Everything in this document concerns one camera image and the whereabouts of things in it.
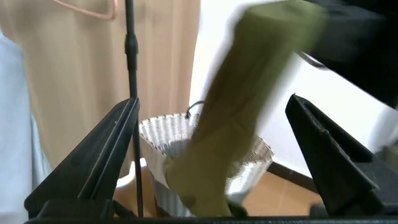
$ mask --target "white basket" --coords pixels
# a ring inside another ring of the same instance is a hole
[[[198,114],[190,119],[185,116],[185,113],[163,115],[143,120],[139,125],[141,149],[151,172],[157,206],[172,217],[192,216],[178,195],[169,189],[164,175],[166,157],[171,158],[180,151],[198,123]],[[256,136],[252,150],[231,170],[233,175],[228,178],[225,189],[228,198],[241,205],[272,163],[273,155],[267,143]]]

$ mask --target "green cloth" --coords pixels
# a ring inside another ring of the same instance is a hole
[[[228,170],[251,149],[259,113],[289,57],[312,45],[324,15],[319,6],[298,0],[245,10],[191,141],[165,167],[170,189],[194,215],[231,215],[224,195]]]

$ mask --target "wicker basket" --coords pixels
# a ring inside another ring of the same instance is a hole
[[[166,157],[173,159],[183,150],[197,125],[198,114],[187,117],[185,113],[170,114],[143,120],[139,125],[142,153],[152,176],[156,204],[172,217],[193,216],[168,188],[163,167]],[[270,147],[256,136],[250,153],[230,171],[225,192],[232,202],[242,204],[272,163],[272,156]]]

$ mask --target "black baseboard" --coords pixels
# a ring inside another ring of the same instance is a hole
[[[306,175],[300,174],[294,170],[291,170],[285,166],[282,166],[276,162],[273,162],[267,170],[268,172],[275,174],[285,180],[288,180],[294,184],[297,184],[305,189],[311,190],[312,192],[318,193],[317,188],[312,178]]]

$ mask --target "light blue fabric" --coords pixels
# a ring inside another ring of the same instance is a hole
[[[50,173],[30,110],[22,50],[0,29],[0,223],[24,223],[24,200]]]

